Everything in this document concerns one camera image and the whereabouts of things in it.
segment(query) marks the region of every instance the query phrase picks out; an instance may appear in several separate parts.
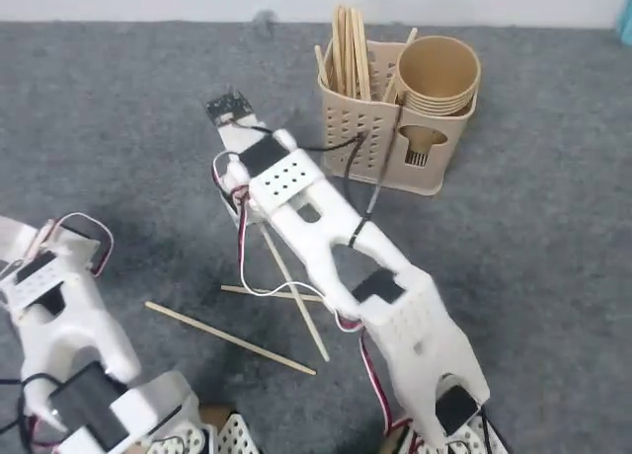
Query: cup rim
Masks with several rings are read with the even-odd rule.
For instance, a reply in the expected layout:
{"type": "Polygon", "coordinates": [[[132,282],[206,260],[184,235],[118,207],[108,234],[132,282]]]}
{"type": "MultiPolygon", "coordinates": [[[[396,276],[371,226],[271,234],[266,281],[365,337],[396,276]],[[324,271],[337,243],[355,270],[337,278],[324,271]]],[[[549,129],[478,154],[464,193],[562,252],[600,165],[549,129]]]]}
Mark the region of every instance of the cup rim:
{"type": "Polygon", "coordinates": [[[437,99],[439,99],[440,101],[443,102],[454,102],[458,99],[460,99],[462,96],[464,95],[471,95],[474,92],[474,89],[476,89],[476,87],[478,86],[478,83],[481,80],[481,61],[478,58],[478,54],[476,54],[476,51],[472,48],[472,46],[470,46],[469,44],[461,41],[458,38],[454,38],[454,37],[445,37],[442,35],[431,35],[428,37],[421,37],[421,38],[417,38],[416,40],[414,40],[413,42],[411,42],[410,44],[407,44],[404,46],[404,49],[402,50],[401,54],[397,57],[397,64],[395,66],[395,74],[397,76],[397,82],[400,82],[404,88],[406,89],[406,91],[413,95],[414,97],[420,98],[421,100],[424,101],[437,101],[437,99]],[[425,40],[429,40],[429,39],[447,39],[451,42],[456,42],[459,45],[463,46],[469,53],[470,55],[474,58],[474,62],[476,64],[476,76],[474,77],[474,80],[472,81],[472,84],[470,84],[470,86],[465,89],[464,91],[455,94],[453,96],[448,96],[448,97],[434,97],[434,96],[427,96],[425,94],[421,94],[415,90],[413,90],[407,83],[406,81],[402,78],[402,75],[400,73],[400,66],[401,66],[401,60],[402,60],[402,56],[406,53],[406,50],[410,47],[412,47],[414,44],[417,44],[419,42],[425,41],[425,40]]]}

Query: kraft paper cup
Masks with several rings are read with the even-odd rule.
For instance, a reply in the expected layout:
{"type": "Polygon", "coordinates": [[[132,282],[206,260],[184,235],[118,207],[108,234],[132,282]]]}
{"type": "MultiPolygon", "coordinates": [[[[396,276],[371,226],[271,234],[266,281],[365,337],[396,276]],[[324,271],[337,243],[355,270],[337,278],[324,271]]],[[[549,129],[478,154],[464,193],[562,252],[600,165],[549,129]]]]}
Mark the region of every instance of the kraft paper cup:
{"type": "Polygon", "coordinates": [[[404,48],[396,67],[398,93],[424,114],[453,114],[474,96],[481,64],[474,50],[450,37],[423,37],[404,48]]]}

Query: wooden stick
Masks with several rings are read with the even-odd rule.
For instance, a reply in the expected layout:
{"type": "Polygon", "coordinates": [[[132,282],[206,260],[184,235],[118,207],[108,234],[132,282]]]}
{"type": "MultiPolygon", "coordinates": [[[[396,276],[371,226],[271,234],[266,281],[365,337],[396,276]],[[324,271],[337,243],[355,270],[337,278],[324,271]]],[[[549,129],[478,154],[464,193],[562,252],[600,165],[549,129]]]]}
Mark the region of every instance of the wooden stick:
{"type": "MultiPolygon", "coordinates": [[[[278,269],[280,269],[280,272],[283,273],[283,277],[285,278],[285,281],[286,282],[295,281],[289,274],[289,270],[287,269],[287,266],[285,265],[283,258],[278,252],[277,245],[275,244],[275,241],[273,240],[270,233],[268,232],[268,229],[266,228],[266,226],[264,224],[259,224],[259,229],[261,230],[261,233],[264,236],[264,240],[266,241],[266,243],[268,244],[268,247],[270,248],[270,252],[273,254],[273,257],[275,258],[276,264],[278,265],[278,269]]],[[[325,344],[323,343],[323,340],[320,337],[320,333],[318,332],[318,329],[316,329],[316,325],[314,324],[312,317],[309,315],[309,311],[307,311],[307,308],[305,307],[305,302],[301,299],[300,295],[298,294],[298,290],[296,289],[295,285],[290,284],[289,290],[294,296],[294,300],[296,301],[298,310],[300,311],[300,314],[303,317],[305,324],[307,325],[309,334],[311,334],[312,338],[314,339],[314,342],[316,343],[316,346],[318,347],[318,350],[320,350],[320,354],[323,356],[326,362],[329,362],[329,353],[327,352],[327,347],[325,347],[325,344]]]]}
{"type": "Polygon", "coordinates": [[[323,51],[318,44],[314,46],[314,52],[316,53],[316,63],[318,64],[318,75],[320,76],[320,80],[323,81],[323,84],[325,84],[327,89],[330,89],[327,69],[325,68],[325,59],[323,58],[323,51]]]}
{"type": "Polygon", "coordinates": [[[334,64],[334,78],[332,79],[332,82],[336,84],[336,92],[342,94],[345,86],[343,85],[343,59],[340,55],[340,32],[338,31],[338,10],[341,8],[341,6],[336,8],[334,20],[332,21],[332,59],[334,64]]]}
{"type": "Polygon", "coordinates": [[[356,63],[354,62],[354,32],[352,12],[345,15],[345,93],[356,98],[356,63]]]}
{"type": "Polygon", "coordinates": [[[370,85],[367,90],[368,83],[368,65],[366,57],[366,41],[363,41],[363,24],[361,22],[361,14],[355,8],[352,8],[352,26],[354,31],[354,49],[355,49],[355,69],[357,70],[357,82],[359,85],[359,97],[363,101],[370,101],[370,85]]]}
{"type": "Polygon", "coordinates": [[[338,9],[338,35],[340,36],[340,59],[341,59],[341,74],[340,77],[343,81],[343,89],[338,91],[343,95],[347,94],[347,62],[345,61],[347,54],[347,30],[345,29],[345,21],[347,16],[347,8],[340,7],[338,9]]]}
{"type": "MultiPolygon", "coordinates": [[[[230,284],[222,284],[221,290],[228,291],[229,293],[252,294],[243,286],[231,286],[230,284]]],[[[268,289],[259,289],[259,288],[255,288],[255,291],[260,291],[262,293],[270,292],[268,289]]],[[[320,296],[315,296],[313,294],[298,293],[298,295],[300,296],[300,299],[302,299],[303,301],[309,301],[312,303],[323,302],[323,298],[321,298],[320,296]]],[[[271,294],[270,296],[267,296],[267,297],[268,298],[281,298],[281,299],[294,299],[294,295],[290,293],[289,291],[278,291],[277,293],[271,294]]]]}
{"type": "Polygon", "coordinates": [[[169,318],[173,318],[177,321],[180,321],[181,323],[185,323],[185,324],[188,324],[189,326],[193,326],[194,328],[204,331],[206,333],[213,334],[214,336],[220,339],[224,339],[225,341],[232,342],[236,345],[239,345],[240,347],[250,350],[251,352],[257,353],[258,355],[262,357],[266,357],[266,358],[269,358],[270,360],[274,360],[275,362],[286,365],[290,368],[293,368],[294,370],[298,370],[299,372],[307,373],[308,375],[316,375],[315,370],[312,370],[311,368],[306,367],[305,365],[301,365],[300,363],[290,360],[289,358],[285,358],[282,355],[278,355],[274,352],[270,352],[269,350],[266,350],[257,345],[254,345],[253,343],[249,343],[246,340],[241,340],[239,338],[236,338],[235,336],[231,336],[230,334],[224,333],[223,331],[220,331],[219,329],[213,328],[207,324],[201,323],[200,321],[190,318],[189,316],[185,316],[183,314],[177,313],[176,311],[173,311],[169,308],[165,308],[164,306],[161,306],[159,304],[153,303],[151,301],[145,301],[145,307],[148,309],[151,309],[152,311],[156,311],[160,314],[163,314],[169,318]]]}
{"type": "MultiPolygon", "coordinates": [[[[408,39],[406,39],[406,45],[410,44],[417,37],[417,29],[411,29],[411,32],[408,33],[408,39]]],[[[384,97],[382,97],[382,102],[389,103],[391,102],[390,96],[393,91],[393,87],[395,87],[395,74],[397,71],[393,71],[393,75],[388,81],[388,85],[386,86],[386,90],[384,91],[384,97]]]]}
{"type": "Polygon", "coordinates": [[[359,40],[362,53],[362,79],[364,81],[364,90],[366,100],[371,100],[371,78],[370,69],[368,67],[368,49],[366,49],[366,36],[364,32],[364,20],[362,19],[362,13],[357,11],[357,29],[359,30],[359,40]]]}

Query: perforated plate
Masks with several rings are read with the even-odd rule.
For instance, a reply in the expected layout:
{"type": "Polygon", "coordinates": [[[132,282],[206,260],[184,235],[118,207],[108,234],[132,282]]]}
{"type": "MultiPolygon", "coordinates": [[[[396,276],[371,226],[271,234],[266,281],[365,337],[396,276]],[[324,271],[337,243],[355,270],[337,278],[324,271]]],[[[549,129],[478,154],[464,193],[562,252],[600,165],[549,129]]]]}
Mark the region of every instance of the perforated plate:
{"type": "Polygon", "coordinates": [[[69,272],[67,259],[56,257],[18,284],[15,284],[14,278],[7,278],[2,290],[12,307],[24,309],[62,282],[69,272]]]}
{"type": "MultiPolygon", "coordinates": [[[[490,444],[492,446],[492,452],[490,454],[509,454],[507,449],[503,446],[494,431],[493,427],[489,426],[490,444]]],[[[402,444],[399,450],[399,454],[408,454],[410,442],[412,440],[412,432],[409,430],[406,440],[402,444]]],[[[449,446],[454,451],[454,454],[488,454],[485,449],[485,443],[483,441],[483,421],[480,416],[474,416],[468,425],[461,427],[457,432],[450,437],[449,446]]],[[[447,449],[431,449],[430,446],[422,446],[417,450],[416,454],[447,454],[447,449]]]]}
{"type": "Polygon", "coordinates": [[[250,197],[270,215],[324,175],[302,150],[295,150],[250,180],[250,197]]]}
{"type": "Polygon", "coordinates": [[[259,454],[248,426],[240,415],[231,415],[218,436],[219,454],[259,454]]]}
{"type": "MultiPolygon", "coordinates": [[[[481,440],[484,439],[485,433],[483,432],[483,420],[480,416],[474,416],[468,425],[481,440]]],[[[490,434],[492,454],[509,454],[508,450],[505,448],[498,435],[496,434],[494,427],[489,423],[487,424],[487,426],[489,428],[488,432],[490,434]]]]}
{"type": "Polygon", "coordinates": [[[204,434],[192,424],[183,432],[155,441],[147,454],[198,454],[204,448],[204,434]]]}

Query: white wall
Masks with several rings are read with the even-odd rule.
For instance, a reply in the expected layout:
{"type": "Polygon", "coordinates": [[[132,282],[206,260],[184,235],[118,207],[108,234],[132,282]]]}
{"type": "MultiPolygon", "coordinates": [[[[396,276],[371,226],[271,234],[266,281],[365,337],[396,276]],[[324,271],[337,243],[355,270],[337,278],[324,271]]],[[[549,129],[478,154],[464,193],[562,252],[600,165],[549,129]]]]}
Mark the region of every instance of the white wall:
{"type": "Polygon", "coordinates": [[[371,23],[609,28],[624,0],[0,0],[0,20],[249,21],[273,10],[281,21],[329,21],[338,2],[371,23]]]}

